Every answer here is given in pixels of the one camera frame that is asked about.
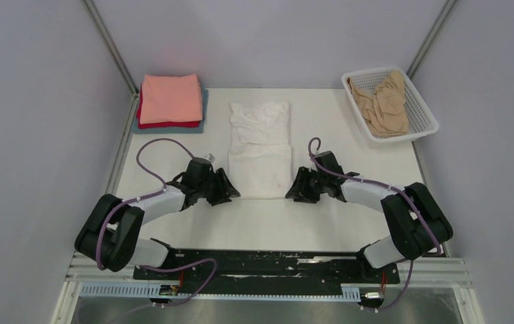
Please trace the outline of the white t shirt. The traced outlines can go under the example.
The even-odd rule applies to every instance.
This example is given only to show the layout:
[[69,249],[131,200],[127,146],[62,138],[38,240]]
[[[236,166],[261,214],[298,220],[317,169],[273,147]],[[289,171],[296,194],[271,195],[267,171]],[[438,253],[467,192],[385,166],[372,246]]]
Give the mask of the white t shirt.
[[283,199],[292,185],[290,104],[230,104],[228,175],[244,199]]

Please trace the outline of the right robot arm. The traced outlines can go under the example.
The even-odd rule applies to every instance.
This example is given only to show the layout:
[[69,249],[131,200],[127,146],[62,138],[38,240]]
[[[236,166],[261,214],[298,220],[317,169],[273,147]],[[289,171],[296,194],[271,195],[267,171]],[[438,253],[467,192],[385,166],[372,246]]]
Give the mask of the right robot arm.
[[287,199],[317,203],[323,194],[343,203],[363,205],[384,215],[389,235],[361,249],[356,272],[363,281],[374,281],[383,267],[414,261],[453,237],[453,228],[428,188],[414,182],[392,186],[344,173],[331,151],[313,156],[315,168],[300,167]]

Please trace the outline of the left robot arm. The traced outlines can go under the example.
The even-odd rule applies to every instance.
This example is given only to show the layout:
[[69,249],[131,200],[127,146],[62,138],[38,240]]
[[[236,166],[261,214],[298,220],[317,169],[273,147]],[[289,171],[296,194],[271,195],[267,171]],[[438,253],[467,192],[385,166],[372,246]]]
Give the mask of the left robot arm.
[[169,256],[171,248],[141,239],[142,226],[184,211],[200,199],[215,206],[239,196],[222,168],[214,169],[211,161],[194,157],[185,171],[155,192],[126,200],[103,195],[78,233],[74,249],[100,269],[117,272],[126,265],[145,266],[158,278],[169,279],[177,270],[175,258]]

